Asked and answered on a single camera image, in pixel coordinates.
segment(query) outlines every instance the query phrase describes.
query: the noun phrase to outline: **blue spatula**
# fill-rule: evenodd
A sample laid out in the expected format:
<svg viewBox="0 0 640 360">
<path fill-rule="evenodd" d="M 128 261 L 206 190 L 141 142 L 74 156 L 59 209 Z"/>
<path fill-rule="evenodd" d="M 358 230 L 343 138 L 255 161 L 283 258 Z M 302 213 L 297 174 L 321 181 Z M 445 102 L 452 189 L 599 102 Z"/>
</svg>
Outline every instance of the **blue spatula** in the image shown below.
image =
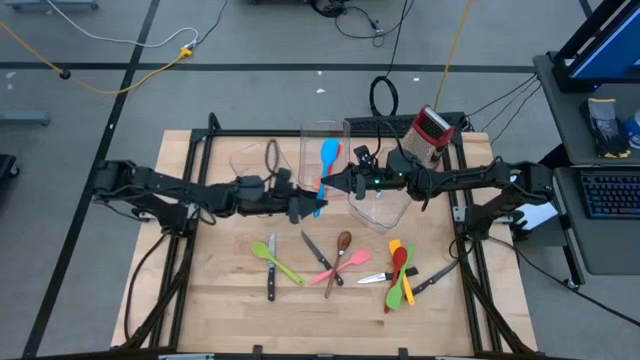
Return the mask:
<svg viewBox="0 0 640 360">
<path fill-rule="evenodd" d="M 329 174 L 329 167 L 336 161 L 338 157 L 338 146 L 340 141 L 338 139 L 327 139 L 322 143 L 322 149 L 320 150 L 320 159 L 322 160 L 322 177 Z M 318 188 L 318 200 L 324 200 L 324 184 L 320 184 Z M 318 209 L 313 213 L 314 217 L 320 216 L 320 210 Z"/>
</svg>

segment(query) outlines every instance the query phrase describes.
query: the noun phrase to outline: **green spatula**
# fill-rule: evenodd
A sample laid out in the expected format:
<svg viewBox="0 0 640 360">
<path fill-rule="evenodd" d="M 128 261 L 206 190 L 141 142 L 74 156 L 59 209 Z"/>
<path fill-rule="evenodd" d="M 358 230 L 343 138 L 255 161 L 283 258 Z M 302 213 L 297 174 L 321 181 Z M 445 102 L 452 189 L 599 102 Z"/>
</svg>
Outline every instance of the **green spatula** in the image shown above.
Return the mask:
<svg viewBox="0 0 640 360">
<path fill-rule="evenodd" d="M 401 279 L 404 277 L 404 272 L 407 270 L 407 266 L 411 261 L 411 255 L 413 255 L 413 244 L 407 247 L 407 261 L 400 268 L 400 274 L 398 275 L 398 281 L 395 286 L 389 289 L 387 293 L 387 301 L 386 304 L 393 310 L 398 310 L 400 307 L 400 302 L 402 301 L 402 281 Z"/>
</svg>

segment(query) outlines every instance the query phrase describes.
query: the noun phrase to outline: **clear plastic container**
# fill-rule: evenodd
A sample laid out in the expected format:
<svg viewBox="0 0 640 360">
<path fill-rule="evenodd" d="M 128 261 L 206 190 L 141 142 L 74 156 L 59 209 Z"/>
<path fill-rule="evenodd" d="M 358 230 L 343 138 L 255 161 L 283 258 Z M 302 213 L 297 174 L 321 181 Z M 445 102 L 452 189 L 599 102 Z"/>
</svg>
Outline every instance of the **clear plastic container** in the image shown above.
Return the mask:
<svg viewBox="0 0 640 360">
<path fill-rule="evenodd" d="M 322 178 L 323 163 L 320 157 L 322 145 L 327 139 L 337 139 L 340 143 L 339 154 L 331 170 L 342 171 L 349 162 L 350 125 L 344 120 L 317 120 L 305 122 L 300 127 L 300 167 L 298 182 L 308 191 L 318 191 Z M 325 198 L 344 196 L 340 191 L 326 189 Z"/>
<path fill-rule="evenodd" d="M 395 147 L 380 150 L 378 160 L 380 166 L 385 166 L 389 152 Z M 406 188 L 398 191 L 385 190 L 377 192 L 367 190 L 365 198 L 356 200 L 355 194 L 349 194 L 349 212 L 358 220 L 366 223 L 374 231 L 384 234 L 398 225 L 400 218 L 409 207 L 411 197 Z"/>
<path fill-rule="evenodd" d="M 267 163 L 269 166 L 275 167 L 273 169 L 275 172 L 278 172 L 280 168 L 292 171 L 290 181 L 295 183 L 293 170 L 291 169 L 289 162 L 287 162 L 287 159 L 284 157 L 284 154 L 282 154 L 277 141 L 271 145 L 270 149 L 269 141 L 263 141 L 233 153 L 229 158 L 229 164 L 236 176 L 258 175 L 260 178 L 266 179 L 271 174 L 267 168 Z"/>
</svg>

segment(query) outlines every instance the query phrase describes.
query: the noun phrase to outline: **pink spatula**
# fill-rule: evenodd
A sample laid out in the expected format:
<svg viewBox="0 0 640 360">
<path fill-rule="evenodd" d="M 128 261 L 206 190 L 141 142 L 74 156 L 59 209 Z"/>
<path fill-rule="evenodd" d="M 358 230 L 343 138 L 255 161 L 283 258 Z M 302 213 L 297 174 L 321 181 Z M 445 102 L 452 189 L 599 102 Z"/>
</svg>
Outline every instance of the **pink spatula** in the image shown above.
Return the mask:
<svg viewBox="0 0 640 360">
<path fill-rule="evenodd" d="M 371 254 L 369 254 L 369 251 L 365 250 L 365 249 L 360 249 L 358 251 L 356 251 L 355 253 L 353 253 L 353 255 L 351 255 L 351 258 L 349 259 L 349 261 L 343 263 L 342 265 L 338 266 L 338 269 L 336 269 L 336 272 L 346 268 L 349 265 L 360 265 L 363 263 L 366 263 L 367 261 L 369 261 L 369 259 L 371 259 Z M 311 279 L 311 283 L 316 284 L 319 283 L 320 281 L 328 278 L 331 275 L 331 272 L 333 271 L 333 269 L 331 270 L 327 270 L 325 272 L 323 272 L 322 274 L 318 274 L 316 276 L 313 277 L 313 279 Z"/>
</svg>

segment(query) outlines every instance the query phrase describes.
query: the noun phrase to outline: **black desk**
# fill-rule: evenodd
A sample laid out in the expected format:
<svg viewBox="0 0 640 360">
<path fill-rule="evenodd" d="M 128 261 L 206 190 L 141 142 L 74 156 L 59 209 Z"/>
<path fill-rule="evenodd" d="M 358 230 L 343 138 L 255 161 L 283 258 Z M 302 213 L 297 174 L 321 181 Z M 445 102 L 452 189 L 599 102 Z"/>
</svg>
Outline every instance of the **black desk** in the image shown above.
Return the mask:
<svg viewBox="0 0 640 360">
<path fill-rule="evenodd" d="M 565 94 L 551 73 L 553 63 L 547 55 L 533 58 L 538 79 L 547 97 L 558 133 L 573 165 L 640 165 L 640 150 L 632 149 L 626 159 L 604 159 L 595 151 L 587 124 L 578 106 L 590 98 L 615 98 L 616 114 L 626 120 L 640 108 L 640 84 L 604 84 L 593 93 Z"/>
<path fill-rule="evenodd" d="M 633 149 L 630 158 L 604 159 L 595 152 L 594 142 L 579 105 L 589 97 L 616 98 L 616 113 L 626 119 L 640 108 L 639 84 L 605 84 L 594 93 L 565 94 L 560 91 L 552 74 L 553 63 L 547 55 L 533 58 L 551 114 L 570 164 L 563 166 L 640 166 L 640 150 Z M 599 220 L 586 217 L 575 174 L 575 168 L 555 169 L 556 203 L 565 228 L 565 256 L 573 281 L 584 282 L 577 264 L 578 245 L 583 262 L 594 275 L 640 274 L 640 221 Z"/>
</svg>

